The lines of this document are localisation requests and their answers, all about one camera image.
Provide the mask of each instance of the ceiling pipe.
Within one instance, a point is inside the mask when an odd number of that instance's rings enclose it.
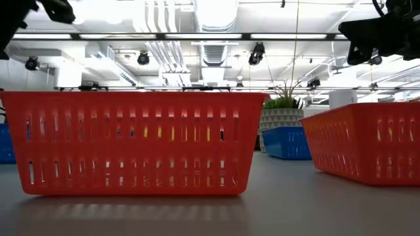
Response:
[[[146,24],[146,2],[145,0],[137,0],[136,3],[138,4],[140,17],[136,17],[137,15],[133,17],[133,27],[136,32],[148,33],[149,29]],[[161,55],[159,55],[158,51],[156,50],[156,43],[147,41],[144,44],[146,45],[149,52],[152,53],[159,65],[163,67],[165,71],[169,71],[169,66],[163,62],[163,60],[161,59]]]
[[[148,0],[148,20],[147,25],[149,26],[149,29],[151,32],[158,32],[158,29],[155,25],[155,3],[154,0]],[[162,41],[157,42],[155,50],[157,51],[157,54],[161,56],[161,60],[163,60],[170,68],[171,71],[175,71],[175,67],[172,64],[171,58],[168,54],[168,52],[165,49],[165,45]]]
[[[168,4],[169,30],[171,31],[171,33],[177,33],[178,29],[177,29],[177,25],[175,24],[175,0],[168,0],[167,4]],[[171,41],[171,44],[172,44],[172,46],[175,50],[175,54],[178,55],[177,58],[179,59],[179,63],[182,66],[182,70],[184,72],[188,72],[188,69],[186,68],[186,64],[185,64],[185,61],[184,61],[184,55],[182,53],[182,49],[181,49],[181,45],[180,45],[179,41]]]
[[[157,8],[159,11],[159,15],[157,18],[157,25],[162,33],[167,33],[168,29],[166,28],[166,21],[165,21],[165,1],[164,0],[157,0]],[[175,48],[171,42],[166,42],[166,46],[171,51],[175,64],[177,65],[177,71],[182,71],[182,66],[179,62],[178,55],[175,51]]]
[[[238,16],[238,0],[193,0],[194,15],[197,31],[205,33],[230,33],[236,26]],[[208,68],[201,69],[203,80],[209,83],[221,83],[224,68],[211,66],[225,66],[228,46],[200,46],[201,63]]]

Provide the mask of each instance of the basket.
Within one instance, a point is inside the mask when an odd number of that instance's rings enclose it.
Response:
[[[0,164],[16,163],[9,126],[0,124]]]
[[[0,97],[26,193],[237,195],[247,187],[266,95],[2,92]]]
[[[420,185],[420,103],[351,104],[302,124],[316,168],[376,186]]]
[[[287,160],[311,160],[303,127],[277,127],[262,132],[270,156]]]

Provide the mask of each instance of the gray floor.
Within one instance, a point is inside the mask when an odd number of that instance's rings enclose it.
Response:
[[[256,152],[239,197],[36,197],[0,166],[0,235],[418,235],[420,188],[367,187]]]

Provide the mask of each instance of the light fixture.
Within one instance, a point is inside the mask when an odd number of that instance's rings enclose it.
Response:
[[[253,33],[252,39],[325,39],[326,34]]]
[[[346,36],[341,35],[341,34],[336,35],[334,38],[335,38],[335,39],[347,39],[347,37],[346,37]]]
[[[191,42],[192,46],[238,46],[239,43],[233,42]]]
[[[82,39],[155,39],[155,34],[100,34],[100,33],[82,33],[79,35]]]
[[[240,39],[240,33],[173,33],[165,34],[167,39]]]
[[[29,71],[37,71],[41,68],[41,64],[38,62],[38,57],[30,56],[28,61],[25,63],[25,68]]]
[[[42,33],[16,33],[13,39],[71,39],[68,33],[42,34]]]

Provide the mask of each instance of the geometric patterned planter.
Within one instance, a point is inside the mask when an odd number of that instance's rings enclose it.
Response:
[[[280,108],[280,109],[264,109],[260,117],[260,129],[258,135],[260,136],[260,148],[265,152],[263,130],[276,127],[299,127],[302,126],[300,119],[303,118],[303,110]]]

